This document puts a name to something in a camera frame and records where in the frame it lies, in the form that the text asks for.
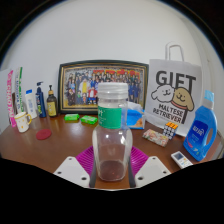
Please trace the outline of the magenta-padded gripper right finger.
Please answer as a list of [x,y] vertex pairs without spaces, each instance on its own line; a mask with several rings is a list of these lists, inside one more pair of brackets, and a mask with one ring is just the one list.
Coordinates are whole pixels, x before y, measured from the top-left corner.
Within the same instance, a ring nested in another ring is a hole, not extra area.
[[130,154],[128,178],[131,188],[143,187],[170,175],[171,172],[157,156],[147,156],[133,147]]

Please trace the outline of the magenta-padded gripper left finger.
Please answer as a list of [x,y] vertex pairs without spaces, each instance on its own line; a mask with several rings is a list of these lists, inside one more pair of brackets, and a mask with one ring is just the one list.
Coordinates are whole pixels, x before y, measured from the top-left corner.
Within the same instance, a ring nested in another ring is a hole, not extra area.
[[76,157],[68,156],[54,174],[81,187],[94,188],[96,167],[93,147],[88,147]]

